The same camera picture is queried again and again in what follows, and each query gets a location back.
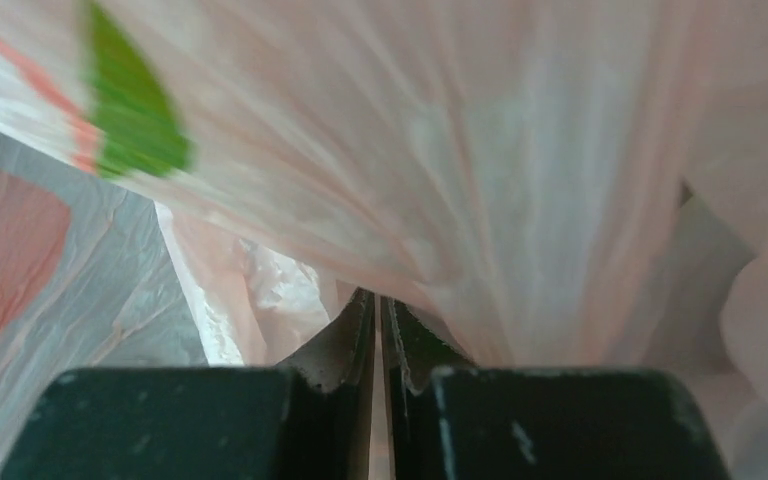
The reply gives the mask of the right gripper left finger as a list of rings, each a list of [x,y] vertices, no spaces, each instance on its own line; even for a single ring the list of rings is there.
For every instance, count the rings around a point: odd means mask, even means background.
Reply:
[[[356,289],[328,326],[277,364],[293,374],[281,479],[368,477],[374,315],[374,295]]]

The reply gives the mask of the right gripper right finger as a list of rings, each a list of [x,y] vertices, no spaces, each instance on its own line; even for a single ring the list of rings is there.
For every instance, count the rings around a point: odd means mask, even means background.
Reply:
[[[443,320],[390,297],[380,299],[380,338],[394,479],[444,479],[437,367],[473,367]]]

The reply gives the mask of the pink plastic bag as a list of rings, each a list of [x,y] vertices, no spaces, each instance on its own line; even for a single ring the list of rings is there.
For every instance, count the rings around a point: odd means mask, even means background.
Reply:
[[[768,479],[768,1],[0,1],[0,132]]]

